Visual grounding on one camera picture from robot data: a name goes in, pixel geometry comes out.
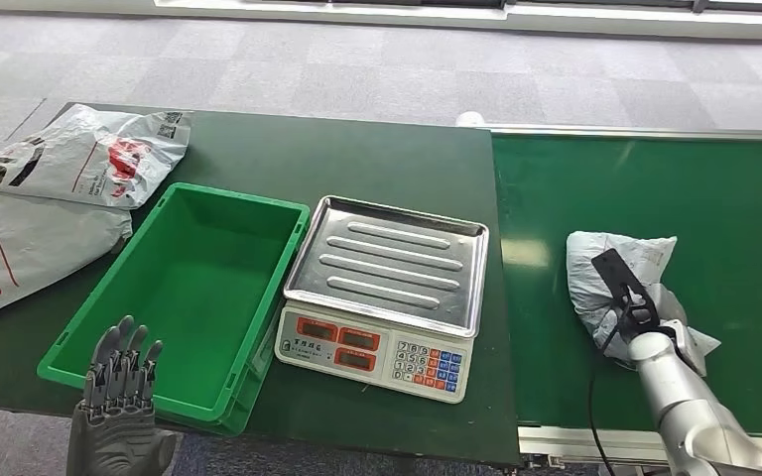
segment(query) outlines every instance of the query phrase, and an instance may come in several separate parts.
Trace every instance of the green plastic crate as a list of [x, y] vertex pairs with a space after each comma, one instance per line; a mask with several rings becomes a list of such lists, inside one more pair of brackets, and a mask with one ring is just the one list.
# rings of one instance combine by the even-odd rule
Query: green plastic crate
[[98, 338], [132, 314], [150, 328], [143, 350], [165, 343], [160, 417], [240, 433], [273, 358], [281, 283], [309, 215], [301, 204], [171, 185], [37, 373], [82, 389]]

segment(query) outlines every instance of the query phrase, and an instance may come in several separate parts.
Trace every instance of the black cable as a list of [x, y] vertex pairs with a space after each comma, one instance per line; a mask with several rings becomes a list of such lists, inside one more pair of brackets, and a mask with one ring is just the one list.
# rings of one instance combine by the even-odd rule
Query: black cable
[[615, 334], [618, 332], [618, 326], [615, 325], [615, 328], [612, 329], [612, 331], [609, 333], [609, 335], [606, 337], [605, 342], [603, 342], [603, 346], [600, 348], [600, 355], [592, 356], [591, 357], [591, 375], [588, 377], [588, 396], [587, 396], [587, 403], [588, 403], [588, 426], [591, 428], [591, 435], [594, 436], [594, 444], [597, 445], [597, 451], [600, 452], [600, 458], [603, 459], [603, 464], [606, 466], [606, 470], [609, 471], [609, 474], [611, 476], [615, 476], [615, 470], [612, 468], [612, 464], [609, 462], [609, 458], [606, 456], [606, 452], [603, 450], [603, 445], [600, 444], [600, 437], [597, 435], [597, 427], [594, 425], [594, 412], [593, 412], [593, 396], [594, 396], [594, 380], [596, 380], [597, 377], [597, 367], [600, 363], [602, 363], [606, 356], [603, 354], [605, 352], [606, 347], [609, 346], [609, 344], [612, 342], [612, 339], [615, 337]]

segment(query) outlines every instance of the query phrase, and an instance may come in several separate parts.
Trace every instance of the black bracket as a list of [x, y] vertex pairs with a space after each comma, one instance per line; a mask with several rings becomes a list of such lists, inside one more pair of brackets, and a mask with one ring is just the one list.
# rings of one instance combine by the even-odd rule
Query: black bracket
[[[614, 306], [621, 310], [618, 316], [621, 334], [636, 335], [659, 329], [661, 320], [656, 304], [615, 249], [591, 258], [591, 265], [612, 293]], [[633, 295], [639, 296], [641, 301], [635, 302]]]

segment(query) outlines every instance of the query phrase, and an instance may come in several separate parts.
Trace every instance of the robotic arm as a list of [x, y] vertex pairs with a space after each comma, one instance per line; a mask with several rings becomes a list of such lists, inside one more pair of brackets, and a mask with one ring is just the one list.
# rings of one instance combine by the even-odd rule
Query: robotic arm
[[762, 449], [702, 379], [704, 358], [688, 328], [660, 317], [676, 315], [675, 298], [655, 302], [613, 249], [591, 263], [612, 292], [614, 332], [629, 345], [672, 475], [762, 474]]

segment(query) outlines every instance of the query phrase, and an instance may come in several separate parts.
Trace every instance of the white plastic mailer bag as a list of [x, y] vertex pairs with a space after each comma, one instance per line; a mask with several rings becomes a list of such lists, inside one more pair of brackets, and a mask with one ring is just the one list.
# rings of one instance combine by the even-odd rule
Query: white plastic mailer bag
[[137, 208], [185, 154], [191, 116], [75, 104], [39, 133], [0, 151], [0, 191]]
[[[684, 308], [676, 296], [661, 284], [662, 275], [670, 262], [676, 246], [676, 237], [642, 240], [613, 233], [575, 231], [566, 242], [566, 268], [568, 291], [573, 309], [585, 326], [597, 347], [602, 347], [617, 324], [617, 314], [612, 309], [612, 294], [591, 259], [614, 248], [623, 258], [632, 274], [647, 290], [657, 308], [666, 310], [662, 320], [678, 319], [688, 323]], [[691, 337], [703, 355], [714, 350], [720, 342], [691, 327]], [[628, 363], [626, 342], [615, 335], [603, 352], [607, 357]]]
[[0, 308], [65, 278], [132, 233], [127, 210], [0, 193]]

